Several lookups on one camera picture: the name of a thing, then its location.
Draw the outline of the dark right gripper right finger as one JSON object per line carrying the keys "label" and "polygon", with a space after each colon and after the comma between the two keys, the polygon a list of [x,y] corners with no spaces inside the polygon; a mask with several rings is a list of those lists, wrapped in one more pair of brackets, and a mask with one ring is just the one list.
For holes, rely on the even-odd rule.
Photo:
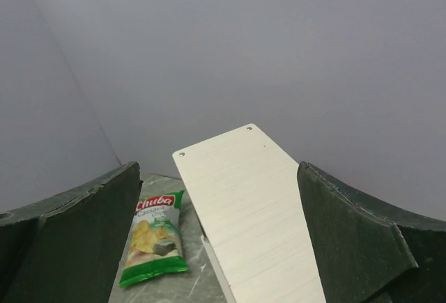
{"label": "dark right gripper right finger", "polygon": [[322,169],[297,171],[326,302],[444,302],[445,222],[370,196]]}

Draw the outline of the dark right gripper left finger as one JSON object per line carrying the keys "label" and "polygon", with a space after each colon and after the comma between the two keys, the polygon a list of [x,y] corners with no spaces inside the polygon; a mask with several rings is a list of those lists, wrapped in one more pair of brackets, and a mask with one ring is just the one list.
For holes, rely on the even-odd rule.
{"label": "dark right gripper left finger", "polygon": [[1,213],[1,301],[107,302],[140,192],[128,162]]}

